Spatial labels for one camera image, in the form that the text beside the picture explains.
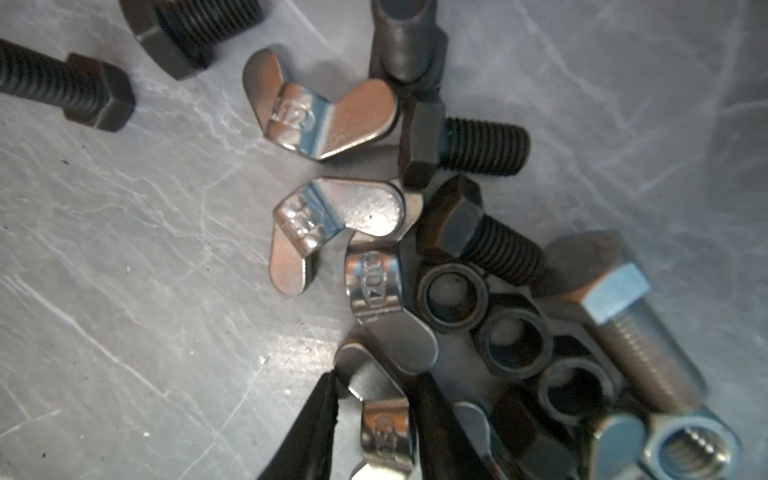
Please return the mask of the large silver hex bolt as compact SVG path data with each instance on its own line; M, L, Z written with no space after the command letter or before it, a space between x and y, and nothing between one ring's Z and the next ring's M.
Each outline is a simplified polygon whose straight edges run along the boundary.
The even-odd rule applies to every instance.
M569 235L544 254L531 291L549 317L584 327L652 410L687 413L704 404L704 377L647 302L650 280L618 232Z

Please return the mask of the black hex nut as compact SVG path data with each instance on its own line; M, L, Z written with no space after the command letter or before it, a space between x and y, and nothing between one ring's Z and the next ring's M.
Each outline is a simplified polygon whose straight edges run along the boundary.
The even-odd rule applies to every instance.
M489 372L514 382L538 375L553 356L554 338L546 319L521 294L492 294L472 338Z
M415 301L422 318L444 334L469 331L489 308L487 282L464 263L426 265L418 276Z
M621 382L579 340L559 335L554 337L549 363L528 386L544 414L566 427L576 427L611 409Z

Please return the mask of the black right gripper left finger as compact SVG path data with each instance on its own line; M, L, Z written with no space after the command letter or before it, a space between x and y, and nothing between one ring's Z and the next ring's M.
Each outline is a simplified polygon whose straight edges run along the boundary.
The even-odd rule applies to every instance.
M338 398L335 371L325 372L258 479L330 478Z

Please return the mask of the silver wing nut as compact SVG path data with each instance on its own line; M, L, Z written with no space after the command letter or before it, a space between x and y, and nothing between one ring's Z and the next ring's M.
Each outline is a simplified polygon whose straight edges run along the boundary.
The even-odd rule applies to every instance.
M435 365L439 344L415 305L419 261L406 242L423 211L423 195L407 191L403 197L405 217L395 233L381 238L352 235L345 255L345 284L356 320L400 371L418 375Z
M398 98L384 81L368 79L332 102L289 81L271 49L251 55L242 81L264 138L316 162L388 135L398 118Z
M273 209L269 276L286 297L302 294L314 278L313 257L345 230L384 238L406 218L406 200L392 183L317 177Z
M407 479L416 468L417 428L400 384L366 346L350 342L334 357L337 378L362 404L362 463L353 479Z

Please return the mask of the black hex bolt lower centre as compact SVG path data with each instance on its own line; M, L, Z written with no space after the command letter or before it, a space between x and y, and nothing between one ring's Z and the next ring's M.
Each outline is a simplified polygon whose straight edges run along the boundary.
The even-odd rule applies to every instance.
M513 285L544 271L541 247L485 213L480 185L465 175L445 181L418 223L416 250L433 262L462 260Z

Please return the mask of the black hex bolt upright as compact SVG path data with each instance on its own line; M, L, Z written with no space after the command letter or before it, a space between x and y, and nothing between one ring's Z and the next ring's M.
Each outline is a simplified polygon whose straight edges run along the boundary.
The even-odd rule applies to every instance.
M434 0L371 2L374 23L369 76L403 100L439 97L448 36L437 24Z

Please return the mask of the black hex bolt far left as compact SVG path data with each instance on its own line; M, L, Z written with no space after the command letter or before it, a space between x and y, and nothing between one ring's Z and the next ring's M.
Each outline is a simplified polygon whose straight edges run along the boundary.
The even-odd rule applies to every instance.
M1 42L1 92L56 106L69 121L117 132L136 99L128 75L99 59L71 53L64 61Z

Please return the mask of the black hex bolt top left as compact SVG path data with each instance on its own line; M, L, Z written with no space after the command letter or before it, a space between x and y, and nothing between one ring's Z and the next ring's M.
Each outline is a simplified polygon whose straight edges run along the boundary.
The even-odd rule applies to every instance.
M264 20L257 0L120 0L119 5L137 42L176 80L207 69L217 44Z

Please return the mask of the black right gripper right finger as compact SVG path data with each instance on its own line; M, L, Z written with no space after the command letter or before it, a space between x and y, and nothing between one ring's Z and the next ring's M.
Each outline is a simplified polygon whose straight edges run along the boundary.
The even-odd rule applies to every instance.
M491 479L460 425L453 407L430 374L411 382L411 406L419 436L424 479Z

